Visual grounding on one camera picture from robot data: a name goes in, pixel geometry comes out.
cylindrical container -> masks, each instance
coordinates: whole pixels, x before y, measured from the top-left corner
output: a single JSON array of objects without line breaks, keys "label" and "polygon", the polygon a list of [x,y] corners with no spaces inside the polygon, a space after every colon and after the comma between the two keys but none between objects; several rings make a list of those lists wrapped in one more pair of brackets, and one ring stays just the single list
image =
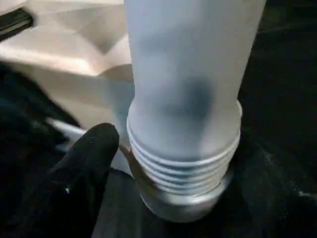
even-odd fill
[{"label": "cylindrical container", "polygon": [[135,82],[127,130],[139,167],[132,173],[144,202],[167,220],[202,217],[225,189],[240,138],[237,95],[264,3],[125,1]]}]

white plastic tube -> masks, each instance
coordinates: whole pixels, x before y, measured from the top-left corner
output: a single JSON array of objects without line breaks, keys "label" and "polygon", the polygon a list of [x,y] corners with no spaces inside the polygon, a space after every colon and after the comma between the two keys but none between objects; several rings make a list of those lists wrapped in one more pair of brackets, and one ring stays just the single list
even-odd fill
[{"label": "white plastic tube", "polygon": [[237,95],[264,4],[125,1],[135,80],[132,173],[144,202],[165,219],[202,217],[228,184],[240,138]]}]

frosted plastic cylinder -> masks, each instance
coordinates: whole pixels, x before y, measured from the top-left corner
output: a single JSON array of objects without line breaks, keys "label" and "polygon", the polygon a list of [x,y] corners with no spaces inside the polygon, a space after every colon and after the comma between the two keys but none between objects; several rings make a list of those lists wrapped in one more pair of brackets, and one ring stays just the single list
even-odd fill
[{"label": "frosted plastic cylinder", "polygon": [[[218,200],[202,196],[203,207],[191,203],[222,183],[238,146],[237,95],[264,4],[125,1],[135,82],[127,128],[146,177],[137,180],[141,194],[152,193],[142,198],[165,219],[198,219]],[[177,206],[175,200],[184,202]],[[173,207],[173,215],[161,204]],[[192,206],[197,209],[184,214]]]}]

gloved hand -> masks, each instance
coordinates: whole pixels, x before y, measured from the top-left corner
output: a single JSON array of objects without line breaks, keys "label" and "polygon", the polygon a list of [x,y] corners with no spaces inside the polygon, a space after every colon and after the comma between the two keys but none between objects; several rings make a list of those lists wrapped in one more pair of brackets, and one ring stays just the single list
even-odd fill
[{"label": "gloved hand", "polygon": [[89,238],[118,146],[113,125],[91,128],[47,173],[0,237]]}]

black fabric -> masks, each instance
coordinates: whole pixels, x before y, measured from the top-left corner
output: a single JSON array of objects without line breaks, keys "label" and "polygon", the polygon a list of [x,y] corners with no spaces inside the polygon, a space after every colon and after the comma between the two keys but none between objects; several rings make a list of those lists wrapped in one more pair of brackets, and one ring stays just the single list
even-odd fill
[{"label": "black fabric", "polygon": [[56,105],[39,85],[3,64],[0,64],[0,98],[17,104],[21,110],[32,110],[39,118],[50,117],[80,127],[79,123]]},{"label": "black fabric", "polygon": [[256,44],[239,95],[243,126],[292,154],[315,180],[316,41],[317,27],[311,27]]},{"label": "black fabric", "polygon": [[91,128],[36,186],[1,237],[90,237],[118,146],[113,125]]},{"label": "black fabric", "polygon": [[11,140],[54,148],[67,141],[64,135],[46,122],[32,104],[18,104],[11,96],[0,98],[0,141]]},{"label": "black fabric", "polygon": [[1,132],[0,231],[45,172],[64,155],[44,143],[28,141],[28,137],[21,139],[20,133]]},{"label": "black fabric", "polygon": [[296,158],[243,130],[231,166],[253,221],[266,237],[317,236],[317,183]]}]

